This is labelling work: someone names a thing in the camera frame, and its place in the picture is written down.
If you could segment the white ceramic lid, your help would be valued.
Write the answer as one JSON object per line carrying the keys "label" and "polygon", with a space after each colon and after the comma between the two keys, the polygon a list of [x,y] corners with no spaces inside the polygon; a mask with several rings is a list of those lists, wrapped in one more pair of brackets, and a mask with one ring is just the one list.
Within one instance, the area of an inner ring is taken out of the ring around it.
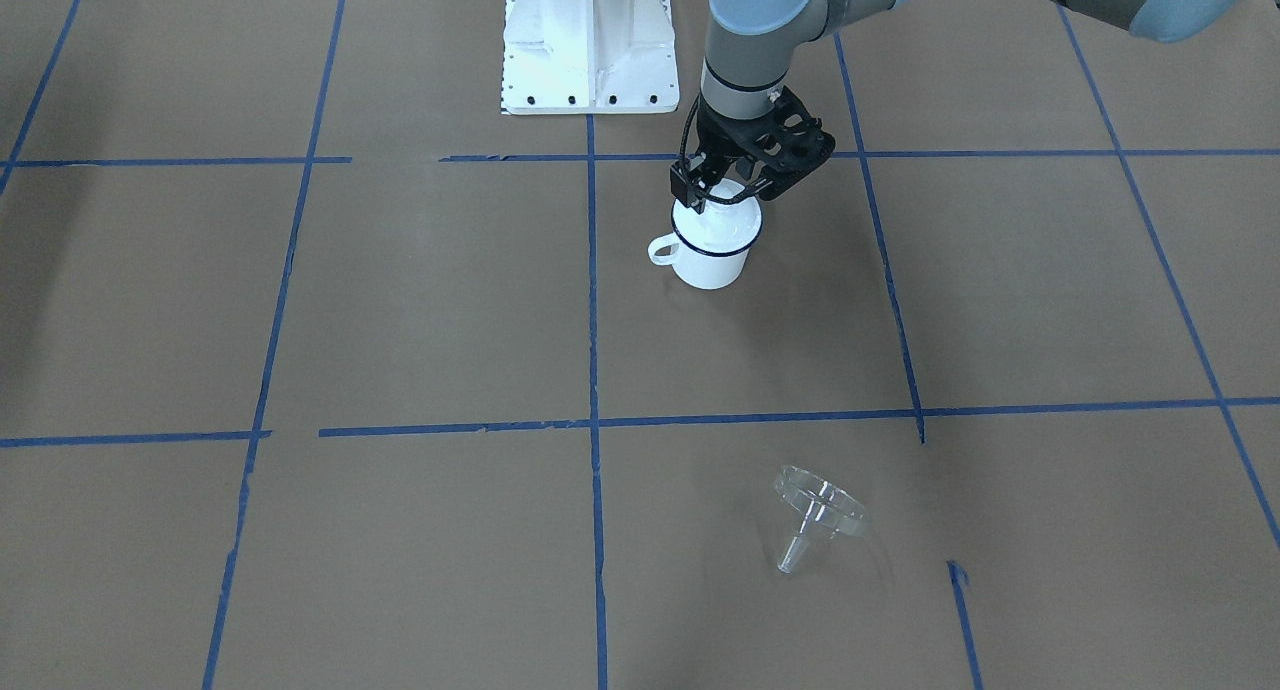
{"label": "white ceramic lid", "polygon": [[730,257],[748,251],[762,233],[762,204],[755,197],[739,204],[705,201],[701,213],[676,198],[671,221],[684,245],[710,257]]}

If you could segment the clear plastic funnel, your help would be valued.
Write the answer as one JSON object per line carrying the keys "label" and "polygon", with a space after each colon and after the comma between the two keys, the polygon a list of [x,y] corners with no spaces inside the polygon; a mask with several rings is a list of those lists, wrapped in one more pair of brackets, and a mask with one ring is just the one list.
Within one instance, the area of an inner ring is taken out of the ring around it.
{"label": "clear plastic funnel", "polygon": [[797,517],[777,570],[792,575],[817,540],[837,536],[863,538],[872,522],[870,511],[829,480],[794,465],[783,465],[774,476],[773,490]]}

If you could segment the white enamel mug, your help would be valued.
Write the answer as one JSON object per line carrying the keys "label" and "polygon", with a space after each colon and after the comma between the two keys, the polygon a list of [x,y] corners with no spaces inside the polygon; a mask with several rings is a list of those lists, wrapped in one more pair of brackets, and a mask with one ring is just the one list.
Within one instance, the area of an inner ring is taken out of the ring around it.
{"label": "white enamel mug", "polygon": [[750,236],[730,238],[726,250],[717,250],[703,236],[672,230],[652,239],[646,257],[655,266],[672,269],[675,277],[692,288],[718,291],[739,279],[748,253],[760,234],[755,230]]}

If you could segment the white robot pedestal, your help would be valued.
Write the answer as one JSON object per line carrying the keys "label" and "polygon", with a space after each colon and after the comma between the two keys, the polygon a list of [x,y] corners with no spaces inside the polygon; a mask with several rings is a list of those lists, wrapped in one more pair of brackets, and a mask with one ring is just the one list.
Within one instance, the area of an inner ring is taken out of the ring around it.
{"label": "white robot pedestal", "polygon": [[504,0],[500,110],[671,113],[680,105],[671,0]]}

